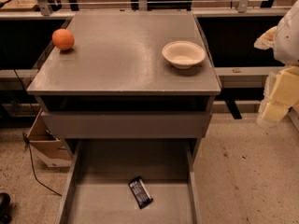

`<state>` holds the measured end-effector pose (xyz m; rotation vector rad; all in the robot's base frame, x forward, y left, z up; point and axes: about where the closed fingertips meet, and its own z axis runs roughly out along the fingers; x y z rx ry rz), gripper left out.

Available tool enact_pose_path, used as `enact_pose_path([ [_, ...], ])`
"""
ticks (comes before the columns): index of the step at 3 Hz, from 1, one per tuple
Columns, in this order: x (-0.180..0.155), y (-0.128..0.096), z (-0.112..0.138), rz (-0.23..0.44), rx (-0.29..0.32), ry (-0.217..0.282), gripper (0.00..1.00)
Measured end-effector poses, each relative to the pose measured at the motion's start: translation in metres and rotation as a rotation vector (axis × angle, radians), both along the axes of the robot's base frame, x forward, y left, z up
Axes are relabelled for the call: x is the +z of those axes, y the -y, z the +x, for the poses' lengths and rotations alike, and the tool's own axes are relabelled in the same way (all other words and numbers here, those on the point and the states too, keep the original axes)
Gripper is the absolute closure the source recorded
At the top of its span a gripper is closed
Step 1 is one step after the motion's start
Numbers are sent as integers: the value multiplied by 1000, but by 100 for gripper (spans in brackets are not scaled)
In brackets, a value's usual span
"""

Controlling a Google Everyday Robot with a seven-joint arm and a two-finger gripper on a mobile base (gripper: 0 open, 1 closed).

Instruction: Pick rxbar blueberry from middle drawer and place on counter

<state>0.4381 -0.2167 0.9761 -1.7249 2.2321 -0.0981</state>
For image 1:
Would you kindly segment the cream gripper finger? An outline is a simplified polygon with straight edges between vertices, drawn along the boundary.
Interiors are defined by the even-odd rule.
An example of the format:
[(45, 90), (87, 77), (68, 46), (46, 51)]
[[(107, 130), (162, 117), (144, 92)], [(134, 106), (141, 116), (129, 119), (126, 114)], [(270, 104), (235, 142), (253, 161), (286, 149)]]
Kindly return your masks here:
[(265, 33), (263, 33), (260, 37), (256, 39), (256, 41), (254, 42), (254, 47), (256, 49), (263, 50), (272, 49), (274, 47), (276, 31), (276, 26), (268, 29)]
[(278, 124), (299, 102), (299, 67), (286, 66), (271, 72), (265, 81), (257, 123)]

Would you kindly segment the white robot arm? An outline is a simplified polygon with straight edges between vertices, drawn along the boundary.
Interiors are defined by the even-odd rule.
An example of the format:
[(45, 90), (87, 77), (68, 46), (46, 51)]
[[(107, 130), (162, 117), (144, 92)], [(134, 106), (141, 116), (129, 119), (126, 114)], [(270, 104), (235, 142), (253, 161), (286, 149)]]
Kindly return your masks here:
[(256, 49), (272, 49), (274, 58), (284, 64), (265, 81), (257, 123), (271, 127), (281, 122), (299, 102), (299, 1), (254, 43)]

